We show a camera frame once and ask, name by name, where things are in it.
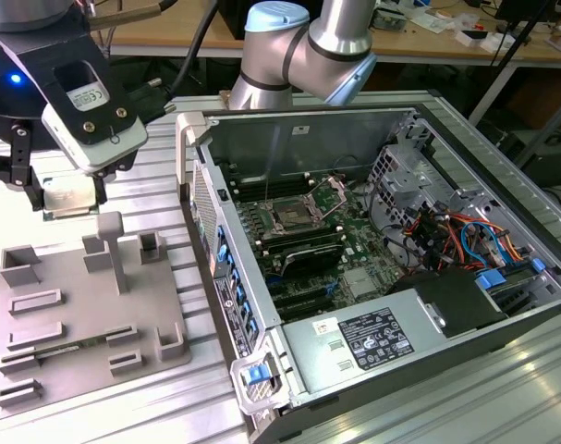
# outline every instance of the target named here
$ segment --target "desk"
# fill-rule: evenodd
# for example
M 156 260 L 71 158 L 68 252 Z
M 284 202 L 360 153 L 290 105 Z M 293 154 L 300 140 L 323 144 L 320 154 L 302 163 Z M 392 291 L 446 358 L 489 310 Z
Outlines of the desk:
M 127 0 L 126 8 L 146 6 L 156 0 Z M 456 16 L 462 12 L 478 14 L 488 31 L 495 29 L 496 20 L 478 8 L 460 0 L 433 0 L 433 8 L 445 7 Z M 203 15 L 206 0 L 179 0 L 161 17 L 119 27 L 114 37 L 112 54 L 119 56 L 180 57 L 188 47 Z M 98 7 L 100 13 L 115 11 L 110 0 Z M 517 68 L 561 68 L 561 53 L 549 46 L 547 34 L 532 33 L 532 41 L 518 50 L 512 62 L 502 71 L 470 116 L 476 124 L 506 86 Z M 243 42 L 235 40 L 220 15 L 206 33 L 199 57 L 241 57 Z M 372 31 L 372 51 L 384 63 L 420 63 L 432 65 L 489 66 L 493 55 L 481 48 L 468 48 L 455 40 L 452 31 L 435 34 L 409 22 L 404 32 Z

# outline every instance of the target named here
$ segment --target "power supply label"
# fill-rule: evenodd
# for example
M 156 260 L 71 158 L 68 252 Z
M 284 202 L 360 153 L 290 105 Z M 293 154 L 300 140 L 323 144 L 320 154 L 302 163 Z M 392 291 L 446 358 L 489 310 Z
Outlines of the power supply label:
M 362 370 L 371 370 L 414 351 L 388 307 L 340 322 L 339 329 Z

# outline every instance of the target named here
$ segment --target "workbench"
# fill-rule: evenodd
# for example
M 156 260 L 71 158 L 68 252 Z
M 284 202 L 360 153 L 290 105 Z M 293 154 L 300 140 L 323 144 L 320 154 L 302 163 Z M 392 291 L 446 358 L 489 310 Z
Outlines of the workbench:
M 449 127 L 462 120 L 442 99 L 427 92 L 363 93 L 356 102 L 422 103 Z M 311 101 L 300 94 L 296 104 Z M 216 97 L 176 99 L 179 111 L 214 109 Z M 248 428 L 238 408 L 211 309 L 180 210 L 175 174 L 175 120 L 165 116 L 148 127 L 149 141 L 135 166 L 106 184 L 102 212 L 122 213 L 125 234 L 156 229 L 165 238 L 174 270 L 180 309 L 192 352 L 189 364 L 105 388 L 28 413 L 0 420 L 0 442 L 159 442 L 245 444 Z M 463 141 L 476 154 L 484 138 Z M 0 154 L 8 146 L 0 142 Z M 191 181 L 192 149 L 186 171 Z M 550 198 L 532 197 L 513 171 L 498 172 L 496 156 L 481 161 L 561 240 L 561 209 Z M 34 153 L 41 178 L 75 174 L 59 151 Z M 470 185 L 471 178 L 466 178 Z M 22 192 L 0 183 L 0 249 L 31 244 L 39 255 L 80 248 L 80 236 L 95 230 L 94 216 L 43 222 Z M 452 368 L 440 376 L 363 406 L 307 430 L 291 444 L 386 442 L 433 437 L 434 442 L 469 442 L 521 436 L 507 442 L 543 442 L 561 437 L 561 316 L 538 327 L 503 350 Z
M 125 8 L 146 6 L 155 0 L 127 0 Z M 204 13 L 207 0 L 179 0 L 161 17 L 118 27 L 112 45 L 115 56 L 180 57 L 188 53 L 189 44 Z M 452 16 L 478 14 L 487 31 L 494 31 L 497 21 L 463 0 L 433 0 L 433 9 L 443 8 Z M 116 1 L 109 0 L 98 11 L 115 11 Z M 504 89 L 517 68 L 561 68 L 561 53 L 545 40 L 549 34 L 531 33 L 532 41 L 520 48 L 504 68 L 470 116 L 477 124 Z M 217 14 L 204 37 L 199 57 L 242 56 L 243 42 L 235 40 L 225 21 Z M 408 22 L 403 32 L 372 30 L 372 51 L 380 63 L 417 63 L 429 65 L 489 66 L 493 54 L 481 48 L 468 48 L 455 40 L 453 31 L 440 34 Z

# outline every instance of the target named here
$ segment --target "sticker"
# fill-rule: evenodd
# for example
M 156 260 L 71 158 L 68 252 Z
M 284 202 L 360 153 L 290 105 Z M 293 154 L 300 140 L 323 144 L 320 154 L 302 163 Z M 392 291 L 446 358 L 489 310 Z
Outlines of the sticker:
M 292 135 L 293 136 L 300 136 L 303 134 L 309 134 L 309 125 L 305 127 L 293 127 L 292 128 Z
M 315 329 L 315 333 L 317 333 L 317 336 L 324 335 L 325 333 L 337 330 L 337 318 L 328 317 L 327 319 L 322 319 L 321 321 L 315 321 L 312 325 Z
M 67 96 L 70 102 L 79 111 L 89 111 L 90 109 L 107 104 L 109 100 L 107 91 L 99 81 L 69 91 L 67 92 Z
M 371 370 L 414 352 L 388 307 L 338 324 L 358 367 Z

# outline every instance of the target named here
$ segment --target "blue led light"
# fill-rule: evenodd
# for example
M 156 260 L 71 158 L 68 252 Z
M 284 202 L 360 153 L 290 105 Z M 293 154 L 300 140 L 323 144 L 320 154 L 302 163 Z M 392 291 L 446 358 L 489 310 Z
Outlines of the blue led light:
M 9 76 L 9 80 L 11 80 L 11 83 L 16 85 L 20 85 L 21 82 L 23 82 L 23 78 L 19 74 L 11 74 Z

